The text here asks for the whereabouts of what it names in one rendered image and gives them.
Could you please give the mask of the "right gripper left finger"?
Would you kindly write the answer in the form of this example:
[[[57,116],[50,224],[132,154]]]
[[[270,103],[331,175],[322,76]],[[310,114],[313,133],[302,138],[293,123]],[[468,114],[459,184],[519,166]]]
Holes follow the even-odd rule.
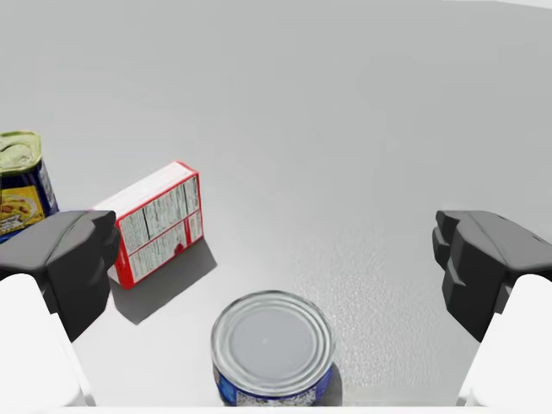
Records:
[[[111,210],[57,213],[0,244],[0,407],[93,406],[72,346],[105,311]]]

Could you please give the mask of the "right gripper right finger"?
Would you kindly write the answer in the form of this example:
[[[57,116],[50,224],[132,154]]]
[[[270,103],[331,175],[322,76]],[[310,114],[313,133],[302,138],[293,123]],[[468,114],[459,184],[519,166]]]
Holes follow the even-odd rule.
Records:
[[[439,210],[448,313],[478,343],[459,406],[552,406],[552,243],[496,213]]]

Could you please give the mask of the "green and blue rectangular can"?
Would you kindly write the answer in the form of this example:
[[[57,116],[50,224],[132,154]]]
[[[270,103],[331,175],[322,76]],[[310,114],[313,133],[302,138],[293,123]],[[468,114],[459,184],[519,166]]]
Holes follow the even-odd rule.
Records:
[[[60,211],[41,137],[32,131],[0,134],[0,243]]]

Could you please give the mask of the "blue flat can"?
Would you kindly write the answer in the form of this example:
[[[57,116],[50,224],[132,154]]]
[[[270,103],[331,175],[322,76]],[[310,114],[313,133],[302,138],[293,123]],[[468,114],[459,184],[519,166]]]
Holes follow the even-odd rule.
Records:
[[[290,292],[249,293],[210,333],[213,375],[229,406],[313,406],[333,373],[336,337],[323,311]]]

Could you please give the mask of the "red and white carton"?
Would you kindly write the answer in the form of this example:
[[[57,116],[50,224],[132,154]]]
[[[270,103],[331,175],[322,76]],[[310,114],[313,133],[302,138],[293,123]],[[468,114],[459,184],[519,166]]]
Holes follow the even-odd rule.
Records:
[[[94,206],[116,213],[118,256],[108,275],[131,289],[204,237],[199,172],[173,161]]]

